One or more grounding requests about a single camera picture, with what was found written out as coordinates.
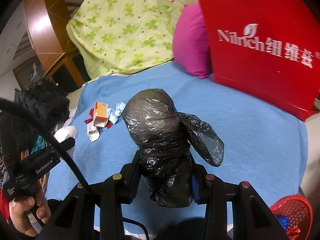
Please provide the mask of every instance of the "cardboard box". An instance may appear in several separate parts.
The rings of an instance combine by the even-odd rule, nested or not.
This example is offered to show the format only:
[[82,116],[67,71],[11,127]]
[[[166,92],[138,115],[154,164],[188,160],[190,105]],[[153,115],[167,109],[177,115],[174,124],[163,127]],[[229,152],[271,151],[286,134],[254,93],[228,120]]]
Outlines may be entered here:
[[93,125],[104,128],[108,122],[108,104],[96,102],[93,110]]

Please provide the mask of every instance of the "floor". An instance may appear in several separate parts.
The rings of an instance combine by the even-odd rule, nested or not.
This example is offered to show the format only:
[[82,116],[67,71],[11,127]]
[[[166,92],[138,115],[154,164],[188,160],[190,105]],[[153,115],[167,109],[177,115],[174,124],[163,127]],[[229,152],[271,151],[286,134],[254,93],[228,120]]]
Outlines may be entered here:
[[320,113],[305,121],[308,131],[308,160],[301,188],[314,213],[320,215]]

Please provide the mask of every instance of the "white cloth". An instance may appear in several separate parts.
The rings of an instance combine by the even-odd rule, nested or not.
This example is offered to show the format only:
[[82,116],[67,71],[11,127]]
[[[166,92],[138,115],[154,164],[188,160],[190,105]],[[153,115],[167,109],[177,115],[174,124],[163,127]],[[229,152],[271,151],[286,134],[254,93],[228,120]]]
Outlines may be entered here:
[[87,135],[89,136],[91,142],[96,141],[100,137],[99,130],[93,125],[93,121],[87,124]]
[[72,119],[75,117],[77,109],[73,108],[73,109],[69,109],[69,111],[70,111],[69,119],[66,120],[66,122],[63,125],[63,127],[67,127],[71,123]]
[[[54,137],[57,139],[58,142],[63,142],[65,139],[72,137],[73,139],[78,138],[78,130],[75,126],[67,126],[62,127],[54,134]],[[71,149],[67,150],[67,153],[72,158],[73,153],[75,151],[75,147],[73,146]]]

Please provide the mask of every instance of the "red paper bag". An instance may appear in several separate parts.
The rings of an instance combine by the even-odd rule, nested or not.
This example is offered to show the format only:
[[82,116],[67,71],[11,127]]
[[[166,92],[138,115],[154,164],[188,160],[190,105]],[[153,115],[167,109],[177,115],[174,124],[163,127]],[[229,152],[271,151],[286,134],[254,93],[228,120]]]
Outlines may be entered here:
[[301,120],[320,87],[320,26],[302,0],[199,0],[214,81]]

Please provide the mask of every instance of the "blue object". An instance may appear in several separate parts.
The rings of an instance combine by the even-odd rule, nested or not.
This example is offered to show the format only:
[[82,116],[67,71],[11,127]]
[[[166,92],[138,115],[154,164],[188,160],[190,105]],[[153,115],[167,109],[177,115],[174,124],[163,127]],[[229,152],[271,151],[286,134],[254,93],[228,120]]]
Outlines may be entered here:
[[28,75],[28,78],[32,78],[32,77],[33,77],[33,73],[34,73],[34,71],[31,71],[31,72],[29,73],[29,75]]
[[124,110],[126,104],[121,102],[116,104],[116,109],[109,107],[108,108],[108,118],[109,121],[113,124],[116,124],[118,122],[119,116],[121,115],[122,111]]
[[199,200],[198,182],[196,181],[196,177],[194,175],[191,176],[191,196],[196,202]]
[[[98,140],[90,142],[84,123],[89,110],[97,101],[111,106],[119,100],[126,103],[148,88],[164,89],[178,111],[195,114],[217,132],[225,144],[220,167],[211,167],[190,149],[196,163],[208,173],[234,184],[249,181],[268,206],[284,196],[297,194],[308,155],[305,124],[265,101],[214,83],[212,76],[202,80],[193,77],[176,62],[128,77],[101,76],[84,85],[72,121],[79,131],[73,159],[90,184],[118,173],[125,163],[132,161],[138,146],[122,119],[110,129],[103,129]],[[76,177],[61,161],[50,171],[46,197],[63,200],[76,184]],[[187,218],[204,217],[205,205],[194,202],[187,208],[158,207],[149,199],[148,189],[141,178],[136,198],[131,205],[122,205],[122,212],[124,217],[144,224],[150,234]],[[99,221],[97,208],[95,226],[99,226]],[[228,223],[233,223],[230,203]],[[124,226],[132,233],[143,233],[137,226],[127,223]]]
[[290,221],[286,216],[275,215],[282,228],[287,231],[290,226]]

